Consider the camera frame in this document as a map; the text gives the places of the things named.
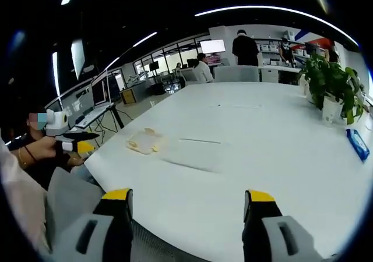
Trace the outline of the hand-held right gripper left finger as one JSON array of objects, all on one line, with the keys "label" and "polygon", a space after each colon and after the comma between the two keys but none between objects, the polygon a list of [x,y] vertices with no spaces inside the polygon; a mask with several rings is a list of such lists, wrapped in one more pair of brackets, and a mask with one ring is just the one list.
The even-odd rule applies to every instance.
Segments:
[{"label": "hand-held right gripper left finger", "polygon": [[133,190],[106,193],[90,213],[74,219],[57,237],[54,261],[129,261],[133,240]]}]

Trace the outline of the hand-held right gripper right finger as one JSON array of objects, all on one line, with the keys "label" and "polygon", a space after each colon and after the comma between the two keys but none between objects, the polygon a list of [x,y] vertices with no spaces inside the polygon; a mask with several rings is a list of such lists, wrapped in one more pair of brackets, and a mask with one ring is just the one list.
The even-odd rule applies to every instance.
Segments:
[{"label": "hand-held right gripper right finger", "polygon": [[245,192],[242,243],[245,261],[322,261],[314,239],[293,217],[283,215],[268,193]]}]

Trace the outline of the person's left hand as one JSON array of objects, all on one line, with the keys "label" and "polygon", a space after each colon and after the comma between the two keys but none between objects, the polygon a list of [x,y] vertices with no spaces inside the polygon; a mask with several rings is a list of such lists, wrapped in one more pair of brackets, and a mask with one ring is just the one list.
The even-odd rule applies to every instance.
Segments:
[{"label": "person's left hand", "polygon": [[57,154],[55,146],[56,139],[54,137],[45,136],[41,139],[43,157],[45,158],[54,158]]}]

